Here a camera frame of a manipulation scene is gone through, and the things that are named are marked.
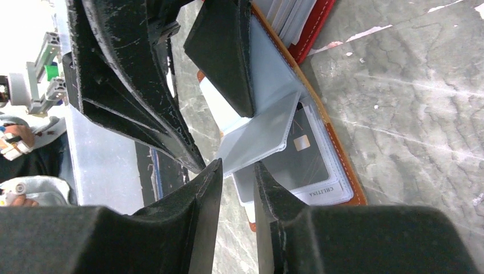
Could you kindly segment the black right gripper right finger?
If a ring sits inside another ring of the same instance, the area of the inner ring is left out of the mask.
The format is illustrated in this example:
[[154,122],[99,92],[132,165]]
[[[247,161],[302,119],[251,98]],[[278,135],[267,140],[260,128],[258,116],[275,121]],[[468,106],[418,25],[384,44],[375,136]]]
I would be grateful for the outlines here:
[[441,211],[407,205],[308,205],[254,167],[260,273],[478,273]]

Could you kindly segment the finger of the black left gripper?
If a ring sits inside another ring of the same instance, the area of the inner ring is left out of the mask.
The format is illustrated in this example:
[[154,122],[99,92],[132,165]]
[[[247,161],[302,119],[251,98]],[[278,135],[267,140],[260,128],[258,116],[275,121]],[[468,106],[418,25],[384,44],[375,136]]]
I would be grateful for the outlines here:
[[242,117],[255,115],[250,60],[250,1],[204,1],[184,51]]
[[205,162],[171,95],[156,47],[184,1],[67,1],[80,112],[190,171]]

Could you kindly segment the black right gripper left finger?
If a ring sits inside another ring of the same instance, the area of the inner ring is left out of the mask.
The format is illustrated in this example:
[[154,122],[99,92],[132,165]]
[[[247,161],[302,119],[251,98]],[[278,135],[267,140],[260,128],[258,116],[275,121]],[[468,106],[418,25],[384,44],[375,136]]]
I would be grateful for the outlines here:
[[2,273],[211,273],[221,159],[132,215],[106,207],[1,208]]

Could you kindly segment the brown leather card holder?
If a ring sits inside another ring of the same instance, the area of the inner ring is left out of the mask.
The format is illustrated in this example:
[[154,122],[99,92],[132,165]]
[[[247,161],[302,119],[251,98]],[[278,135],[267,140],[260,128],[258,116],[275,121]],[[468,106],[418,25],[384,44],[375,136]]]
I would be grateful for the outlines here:
[[202,73],[200,89],[221,133],[217,157],[256,230],[256,162],[310,205],[366,205],[367,198],[321,99],[263,12],[252,7],[252,79],[256,115],[243,118]]

